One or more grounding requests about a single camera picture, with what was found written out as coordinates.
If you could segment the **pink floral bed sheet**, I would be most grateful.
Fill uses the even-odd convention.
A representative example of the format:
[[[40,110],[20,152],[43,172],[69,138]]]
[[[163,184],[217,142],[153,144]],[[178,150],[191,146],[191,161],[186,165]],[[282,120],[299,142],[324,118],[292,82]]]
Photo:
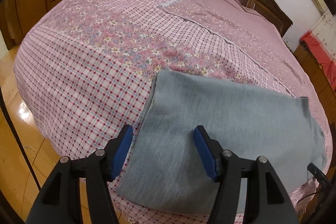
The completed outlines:
[[[306,97],[325,135],[328,170],[332,137],[314,87],[276,27],[256,11],[236,0],[63,0],[21,43],[19,93],[55,151],[72,159],[104,147],[123,125],[133,127],[126,163],[108,185],[130,223],[205,223],[209,216],[155,210],[117,193],[160,71]],[[317,185],[310,174],[287,191],[296,212]]]

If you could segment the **grey fleece pants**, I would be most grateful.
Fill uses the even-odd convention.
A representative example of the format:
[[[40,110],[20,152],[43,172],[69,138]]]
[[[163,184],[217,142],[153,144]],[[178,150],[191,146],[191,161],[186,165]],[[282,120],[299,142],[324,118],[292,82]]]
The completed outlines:
[[[306,97],[160,71],[145,110],[117,188],[118,195],[144,207],[210,213],[218,188],[206,175],[193,141],[198,125],[239,157],[267,157],[288,192],[310,179],[310,163],[319,169],[327,164],[325,135]]]

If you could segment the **red and cream curtain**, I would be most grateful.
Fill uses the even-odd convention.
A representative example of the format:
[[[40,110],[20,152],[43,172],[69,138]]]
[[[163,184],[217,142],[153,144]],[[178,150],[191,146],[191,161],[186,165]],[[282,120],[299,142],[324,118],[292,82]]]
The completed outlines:
[[[335,15],[326,10],[314,26],[300,38],[322,66],[333,91],[335,91],[335,22]]]

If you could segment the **wooden low cabinet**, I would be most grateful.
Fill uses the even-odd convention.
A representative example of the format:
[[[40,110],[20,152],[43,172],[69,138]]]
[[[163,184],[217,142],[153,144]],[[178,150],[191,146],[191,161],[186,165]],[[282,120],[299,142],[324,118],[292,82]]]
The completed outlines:
[[[335,123],[335,91],[333,91],[331,84],[327,80],[322,65],[319,65],[304,42],[299,43],[294,51],[294,56],[309,76],[329,124]]]

